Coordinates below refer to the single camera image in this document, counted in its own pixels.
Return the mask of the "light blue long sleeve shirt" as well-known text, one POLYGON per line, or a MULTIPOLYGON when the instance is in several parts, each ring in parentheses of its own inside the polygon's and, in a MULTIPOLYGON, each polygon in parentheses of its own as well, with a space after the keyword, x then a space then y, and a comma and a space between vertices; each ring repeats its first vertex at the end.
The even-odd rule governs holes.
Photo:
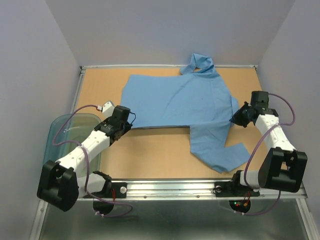
POLYGON ((219 173, 250 158, 243 143, 226 146, 239 103, 209 56, 193 54, 179 76, 131 75, 120 103, 135 113, 134 128, 189 127, 190 152, 219 173))

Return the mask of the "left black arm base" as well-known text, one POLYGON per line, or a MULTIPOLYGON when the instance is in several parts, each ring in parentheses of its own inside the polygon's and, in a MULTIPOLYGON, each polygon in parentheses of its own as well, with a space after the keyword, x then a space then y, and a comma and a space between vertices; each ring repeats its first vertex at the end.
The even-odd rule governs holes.
POLYGON ((94 192, 93 195, 103 199, 125 199, 127 197, 126 182, 113 182, 111 186, 104 187, 99 192, 94 192))

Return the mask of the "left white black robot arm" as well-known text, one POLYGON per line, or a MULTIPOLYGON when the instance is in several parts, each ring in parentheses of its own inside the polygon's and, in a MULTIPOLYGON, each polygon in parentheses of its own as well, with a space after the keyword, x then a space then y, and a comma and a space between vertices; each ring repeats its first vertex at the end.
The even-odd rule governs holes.
POLYGON ((66 212, 78 199, 89 196, 103 202, 96 215, 107 217, 118 204, 117 197, 126 197, 127 185, 113 186, 112 178, 99 171, 90 171, 90 162, 125 135, 133 126, 128 121, 131 110, 115 106, 111 101, 94 108, 105 115, 82 142, 72 141, 76 147, 65 156, 47 161, 40 174, 37 197, 66 212))

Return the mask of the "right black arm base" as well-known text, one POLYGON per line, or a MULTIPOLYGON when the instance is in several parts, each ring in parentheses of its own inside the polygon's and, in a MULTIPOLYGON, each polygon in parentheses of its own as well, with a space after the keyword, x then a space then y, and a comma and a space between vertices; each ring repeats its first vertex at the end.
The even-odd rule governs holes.
POLYGON ((260 192, 243 186, 235 185, 231 181, 217 181, 214 183, 212 192, 218 198, 230 198, 230 197, 259 197, 260 192))

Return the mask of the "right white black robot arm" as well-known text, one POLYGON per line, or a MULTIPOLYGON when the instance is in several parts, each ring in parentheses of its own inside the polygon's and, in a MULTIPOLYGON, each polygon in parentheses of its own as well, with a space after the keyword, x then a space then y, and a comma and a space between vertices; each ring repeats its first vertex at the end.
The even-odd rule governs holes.
POLYGON ((230 118, 230 122, 247 127, 249 123, 259 130, 268 153, 259 170, 238 170, 230 182, 231 192, 242 195, 248 189, 271 189, 281 192, 296 193, 302 184, 308 157, 298 151, 286 137, 280 123, 279 114, 269 107, 267 91, 253 91, 250 102, 244 105, 230 118))

